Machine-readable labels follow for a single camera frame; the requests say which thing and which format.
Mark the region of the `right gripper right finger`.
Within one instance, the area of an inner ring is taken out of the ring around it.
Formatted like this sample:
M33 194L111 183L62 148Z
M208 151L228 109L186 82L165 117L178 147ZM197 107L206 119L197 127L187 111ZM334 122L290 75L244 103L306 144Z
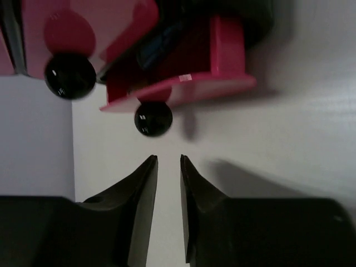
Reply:
M230 197L182 155L185 260L190 266L354 266L355 227L323 197Z

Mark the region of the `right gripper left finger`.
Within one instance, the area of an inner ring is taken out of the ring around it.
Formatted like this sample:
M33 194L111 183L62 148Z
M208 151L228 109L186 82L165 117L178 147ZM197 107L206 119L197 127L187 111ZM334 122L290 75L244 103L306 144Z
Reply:
M1 197L2 266L145 266L158 158L84 202Z

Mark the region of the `blue correction tape case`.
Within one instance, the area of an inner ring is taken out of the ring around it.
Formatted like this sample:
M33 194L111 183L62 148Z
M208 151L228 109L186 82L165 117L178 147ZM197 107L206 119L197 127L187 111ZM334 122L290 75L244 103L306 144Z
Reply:
M178 43L185 24L178 21L154 35L136 52L136 61L142 70L148 70L162 60Z

